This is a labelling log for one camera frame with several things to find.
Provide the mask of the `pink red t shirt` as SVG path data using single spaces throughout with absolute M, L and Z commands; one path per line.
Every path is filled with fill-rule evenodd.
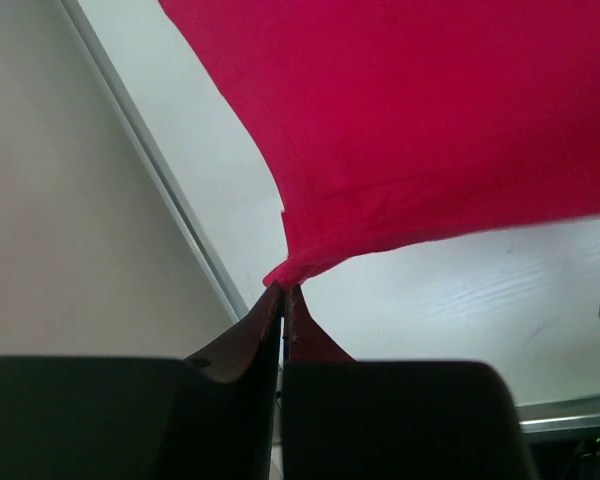
M 600 215 L 600 1 L 166 1 L 251 135 L 301 283 Z

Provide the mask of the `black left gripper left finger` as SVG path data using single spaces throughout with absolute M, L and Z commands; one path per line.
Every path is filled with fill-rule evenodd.
M 283 294 L 183 359 L 0 356 L 0 479 L 265 479 Z

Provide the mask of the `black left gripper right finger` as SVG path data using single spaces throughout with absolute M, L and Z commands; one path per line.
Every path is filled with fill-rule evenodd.
M 287 479 L 534 479 L 510 392 L 475 361 L 355 361 L 285 298 Z

